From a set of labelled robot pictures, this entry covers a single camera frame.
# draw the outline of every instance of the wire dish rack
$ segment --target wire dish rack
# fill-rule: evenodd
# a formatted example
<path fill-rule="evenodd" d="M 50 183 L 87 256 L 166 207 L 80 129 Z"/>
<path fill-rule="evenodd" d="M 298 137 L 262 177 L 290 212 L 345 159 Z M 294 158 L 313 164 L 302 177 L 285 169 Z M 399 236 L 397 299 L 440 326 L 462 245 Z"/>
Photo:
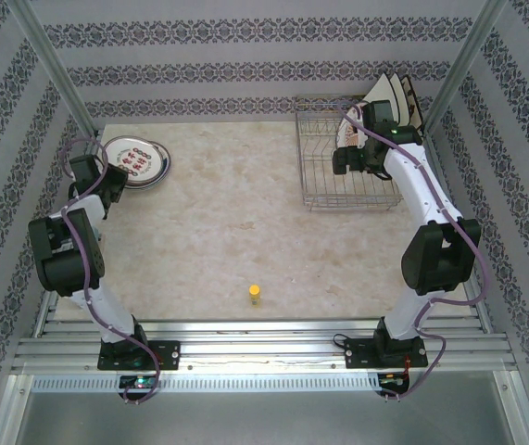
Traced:
<path fill-rule="evenodd" d="M 297 156 L 303 203 L 313 209 L 390 209 L 402 200 L 393 181 L 366 172 L 334 175 L 332 154 L 341 116 L 339 100 L 357 101 L 362 96 L 296 98 Z"/>

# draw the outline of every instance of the plate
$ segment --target plate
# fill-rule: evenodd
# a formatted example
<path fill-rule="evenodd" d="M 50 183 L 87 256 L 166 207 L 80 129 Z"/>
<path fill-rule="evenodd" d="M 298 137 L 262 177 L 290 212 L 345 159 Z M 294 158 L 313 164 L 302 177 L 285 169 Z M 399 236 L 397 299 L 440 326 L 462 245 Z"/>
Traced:
<path fill-rule="evenodd" d="M 163 157 L 163 165 L 162 165 L 161 173 L 159 174 L 159 176 L 154 181 L 152 181 L 149 184 L 137 185 L 137 186 L 135 186 L 135 185 L 127 185 L 126 188 L 128 188 L 128 189 L 131 189 L 131 190 L 148 190 L 149 188 L 152 188 L 155 185 L 159 184 L 163 180 L 163 178 L 165 178 L 167 176 L 168 172 L 170 171 L 170 167 L 171 167 L 170 152 L 167 150 L 167 148 L 165 148 L 159 142 L 155 142 L 155 141 L 149 141 L 149 142 L 151 144 L 153 144 L 157 148 L 157 150 L 159 151 L 159 153 Z"/>
<path fill-rule="evenodd" d="M 107 160 L 128 172 L 127 186 L 152 184 L 163 173 L 163 155 L 140 137 L 120 136 L 105 145 Z"/>

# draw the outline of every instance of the gray metal floor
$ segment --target gray metal floor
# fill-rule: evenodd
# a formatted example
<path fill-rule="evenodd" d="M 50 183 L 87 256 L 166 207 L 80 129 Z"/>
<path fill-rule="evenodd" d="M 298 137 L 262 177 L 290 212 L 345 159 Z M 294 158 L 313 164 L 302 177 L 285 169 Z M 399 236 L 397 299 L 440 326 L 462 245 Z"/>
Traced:
<path fill-rule="evenodd" d="M 512 443 L 492 373 L 437 373 L 408 399 L 375 393 L 32 393 L 19 444 Z"/>

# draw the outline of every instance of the black mounting plate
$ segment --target black mounting plate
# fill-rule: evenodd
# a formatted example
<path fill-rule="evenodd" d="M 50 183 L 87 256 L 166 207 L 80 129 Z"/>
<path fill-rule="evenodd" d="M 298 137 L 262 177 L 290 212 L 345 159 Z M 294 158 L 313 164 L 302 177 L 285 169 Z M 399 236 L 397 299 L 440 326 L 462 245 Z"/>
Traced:
<path fill-rule="evenodd" d="M 380 357 L 373 338 L 347 338 L 344 348 L 347 369 L 404 368 L 407 356 L 410 359 L 410 368 L 426 368 L 429 365 L 424 343 L 418 337 L 414 339 L 411 350 L 405 355 Z"/>
<path fill-rule="evenodd" d="M 149 340 L 149 348 L 156 353 L 161 371 L 177 371 L 180 367 L 180 342 L 174 340 Z M 114 362 L 108 357 L 99 356 L 97 369 L 100 371 L 155 371 L 152 360 L 148 360 L 146 365 L 133 368 L 126 363 Z"/>

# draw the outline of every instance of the patterned wallpaper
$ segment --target patterned wallpaper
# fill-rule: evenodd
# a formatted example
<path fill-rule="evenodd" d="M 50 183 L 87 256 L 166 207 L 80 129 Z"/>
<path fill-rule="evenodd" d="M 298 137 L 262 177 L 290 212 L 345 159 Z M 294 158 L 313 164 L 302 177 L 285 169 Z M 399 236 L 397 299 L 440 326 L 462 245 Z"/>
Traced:
<path fill-rule="evenodd" d="M 483 227 L 487 303 L 529 396 L 529 1 L 510 2 L 435 132 L 456 205 Z"/>
<path fill-rule="evenodd" d="M 110 3 L 36 0 L 44 28 L 95 122 L 291 120 L 295 95 L 368 91 L 408 74 L 433 97 L 483 0 Z"/>
<path fill-rule="evenodd" d="M 0 388 L 17 340 L 31 334 L 42 288 L 29 220 L 64 196 L 57 150 L 78 129 L 19 25 L 0 1 Z"/>

